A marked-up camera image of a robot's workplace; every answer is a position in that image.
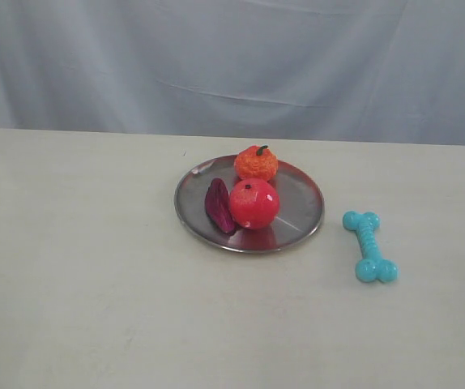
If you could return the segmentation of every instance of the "plastic toy food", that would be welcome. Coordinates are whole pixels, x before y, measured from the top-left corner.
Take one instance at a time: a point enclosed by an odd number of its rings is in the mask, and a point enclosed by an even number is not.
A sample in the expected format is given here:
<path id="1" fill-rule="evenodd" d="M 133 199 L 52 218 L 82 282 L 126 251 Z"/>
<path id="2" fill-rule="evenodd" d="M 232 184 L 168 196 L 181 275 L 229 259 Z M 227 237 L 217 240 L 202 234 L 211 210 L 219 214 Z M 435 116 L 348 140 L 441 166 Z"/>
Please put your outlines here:
<path id="1" fill-rule="evenodd" d="M 216 226 L 224 233 L 233 233 L 236 223 L 229 211 L 229 194 L 227 186 L 220 178 L 215 178 L 207 189 L 205 199 L 206 213 Z"/>
<path id="2" fill-rule="evenodd" d="M 269 181 L 278 171 L 278 159 L 268 146 L 251 146 L 238 154 L 234 169 L 242 180 L 260 178 Z"/>
<path id="3" fill-rule="evenodd" d="M 376 213 L 360 214 L 346 212 L 343 226 L 348 231 L 355 231 L 362 251 L 362 259 L 355 266 L 356 278 L 362 282 L 391 282 L 398 278 L 399 271 L 394 263 L 384 259 L 378 249 L 373 231 L 380 226 L 380 218 Z"/>
<path id="4" fill-rule="evenodd" d="M 274 187 L 261 178 L 238 182 L 231 190 L 229 209 L 234 220 L 245 229 L 262 229 L 279 212 L 279 196 Z"/>

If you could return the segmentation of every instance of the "metal plate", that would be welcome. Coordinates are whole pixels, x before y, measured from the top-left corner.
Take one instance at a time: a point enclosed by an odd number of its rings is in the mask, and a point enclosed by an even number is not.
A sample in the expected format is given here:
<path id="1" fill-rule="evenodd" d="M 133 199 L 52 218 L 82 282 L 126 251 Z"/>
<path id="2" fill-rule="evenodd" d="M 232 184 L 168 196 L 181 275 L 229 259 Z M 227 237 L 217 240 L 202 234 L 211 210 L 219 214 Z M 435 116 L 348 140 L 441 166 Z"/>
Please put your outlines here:
<path id="1" fill-rule="evenodd" d="M 221 178 L 230 193 L 240 181 L 233 167 L 236 156 L 221 156 L 191 169 L 178 183 L 175 209 L 182 224 L 205 242 L 241 253 L 279 251 L 314 234 L 324 216 L 324 199 L 318 186 L 298 168 L 279 162 L 271 184 L 279 194 L 279 214 L 265 229 L 238 229 L 226 235 L 207 217 L 204 199 L 213 178 Z"/>

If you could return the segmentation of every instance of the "plate rim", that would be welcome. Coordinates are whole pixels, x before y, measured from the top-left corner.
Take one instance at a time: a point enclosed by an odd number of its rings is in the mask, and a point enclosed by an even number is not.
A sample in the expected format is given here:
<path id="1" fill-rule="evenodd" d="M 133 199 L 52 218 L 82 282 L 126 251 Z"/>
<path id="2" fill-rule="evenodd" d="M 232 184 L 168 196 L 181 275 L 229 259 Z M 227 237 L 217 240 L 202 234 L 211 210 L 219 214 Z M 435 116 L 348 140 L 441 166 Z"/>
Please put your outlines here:
<path id="1" fill-rule="evenodd" d="M 320 199 L 322 200 L 322 212 L 321 212 L 321 216 L 319 217 L 318 219 L 318 222 L 315 224 L 315 226 L 306 234 L 306 235 L 303 235 L 303 237 L 301 237 L 300 239 L 296 240 L 295 242 L 292 242 L 292 243 L 288 243 L 287 245 L 284 245 L 284 246 L 280 246 L 280 247 L 276 247 L 274 249 L 267 249 L 267 250 L 243 250 L 243 249 L 237 249 L 237 248 L 234 248 L 234 247 L 231 247 L 231 246 L 226 246 L 226 245 L 221 245 L 220 243 L 217 243 L 217 242 L 214 242 L 212 240 L 209 240 L 209 239 L 206 239 L 205 237 L 203 237 L 202 235 L 200 235 L 199 233 L 197 233 L 194 229 L 192 229 L 187 223 L 186 221 L 184 220 L 184 218 L 182 217 L 181 215 L 181 209 L 178 205 L 178 201 L 177 201 L 177 198 L 178 198 L 178 195 L 180 194 L 180 191 L 181 191 L 181 186 L 182 186 L 182 183 L 193 173 L 193 171 L 198 168 L 199 166 L 202 166 L 202 165 L 207 165 L 207 164 L 210 164 L 211 162 L 215 161 L 215 160 L 218 160 L 220 158 L 234 158 L 236 157 L 237 154 L 228 154 L 228 155 L 223 155 L 223 156 L 216 156 L 215 158 L 211 158 L 210 160 L 205 160 L 204 162 L 201 162 L 197 165 L 195 165 L 193 168 L 189 169 L 182 177 L 181 179 L 179 180 L 179 182 L 177 183 L 177 188 L 175 189 L 175 193 L 173 195 L 173 205 L 175 206 L 175 212 L 177 213 L 177 218 L 179 219 L 180 223 L 184 226 L 184 228 L 189 231 L 193 236 L 195 236 L 197 239 L 199 239 L 200 241 L 202 242 L 206 242 L 208 245 L 210 246 L 214 246 L 215 248 L 219 248 L 219 249 L 223 249 L 223 250 L 226 250 L 226 251 L 229 251 L 229 252 L 233 252 L 233 253 L 241 253 L 241 254 L 270 254 L 270 253 L 276 253 L 276 252 L 280 252 L 282 250 L 286 250 L 286 249 L 290 249 L 294 246 L 297 246 L 301 243 L 303 243 L 304 241 L 307 241 L 310 237 L 312 237 L 315 233 L 318 232 L 318 230 L 322 227 L 322 222 L 324 221 L 324 214 L 326 212 L 326 202 L 325 202 L 325 199 L 324 199 L 324 195 L 322 194 L 322 191 L 321 191 L 321 188 L 319 187 L 319 185 L 315 182 L 314 179 L 312 179 L 312 177 L 310 175 L 308 175 L 306 172 L 304 172 L 303 170 L 299 169 L 298 167 L 296 167 L 295 165 L 292 165 L 292 164 L 289 164 L 288 162 L 284 161 L 284 160 L 279 160 L 278 159 L 278 162 L 282 162 L 288 166 L 291 166 L 293 167 L 294 169 L 296 170 L 299 170 L 304 176 L 306 176 L 315 186 L 315 189 L 317 190 L 317 192 L 319 193 L 319 197 Z"/>

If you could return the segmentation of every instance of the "red tomato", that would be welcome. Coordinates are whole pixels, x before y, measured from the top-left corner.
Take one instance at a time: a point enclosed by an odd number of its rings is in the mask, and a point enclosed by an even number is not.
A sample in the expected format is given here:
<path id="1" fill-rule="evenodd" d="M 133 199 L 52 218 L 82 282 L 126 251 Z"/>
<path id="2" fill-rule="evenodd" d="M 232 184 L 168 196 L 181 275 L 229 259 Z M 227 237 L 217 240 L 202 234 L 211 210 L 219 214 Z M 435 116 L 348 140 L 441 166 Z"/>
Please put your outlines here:
<path id="1" fill-rule="evenodd" d="M 260 178 L 248 178 L 231 190 L 229 209 L 244 229 L 262 229 L 272 223 L 279 212 L 278 192 Z"/>

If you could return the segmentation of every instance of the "toy tomato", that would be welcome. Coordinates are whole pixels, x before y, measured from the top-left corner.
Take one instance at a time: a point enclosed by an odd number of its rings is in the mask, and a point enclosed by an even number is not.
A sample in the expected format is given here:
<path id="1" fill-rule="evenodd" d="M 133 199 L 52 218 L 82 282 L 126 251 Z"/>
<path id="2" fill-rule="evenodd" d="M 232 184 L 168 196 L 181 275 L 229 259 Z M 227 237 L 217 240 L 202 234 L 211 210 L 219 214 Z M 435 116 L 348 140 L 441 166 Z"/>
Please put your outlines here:
<path id="1" fill-rule="evenodd" d="M 274 187 L 261 178 L 238 182 L 229 196 L 229 210 L 234 220 L 245 229 L 262 229 L 279 212 L 279 196 Z"/>
<path id="2" fill-rule="evenodd" d="M 278 171 L 278 159 L 268 146 L 251 146 L 238 154 L 234 169 L 242 180 L 260 178 L 269 181 Z"/>

